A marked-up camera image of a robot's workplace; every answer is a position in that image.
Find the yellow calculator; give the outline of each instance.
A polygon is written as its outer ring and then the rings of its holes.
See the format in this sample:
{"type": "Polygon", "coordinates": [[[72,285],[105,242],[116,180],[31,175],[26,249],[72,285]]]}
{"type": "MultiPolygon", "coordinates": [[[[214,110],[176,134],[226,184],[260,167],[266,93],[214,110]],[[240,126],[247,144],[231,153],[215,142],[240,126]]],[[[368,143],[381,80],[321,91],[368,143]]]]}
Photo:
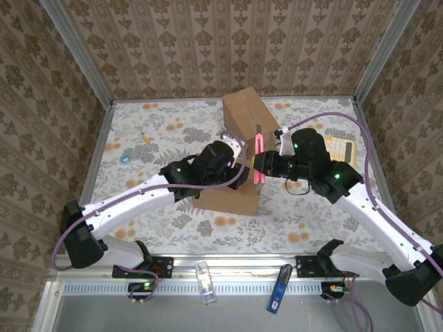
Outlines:
{"type": "Polygon", "coordinates": [[[326,150],[332,160],[344,161],[355,167],[356,145],[351,140],[327,136],[325,137],[326,150]]]}

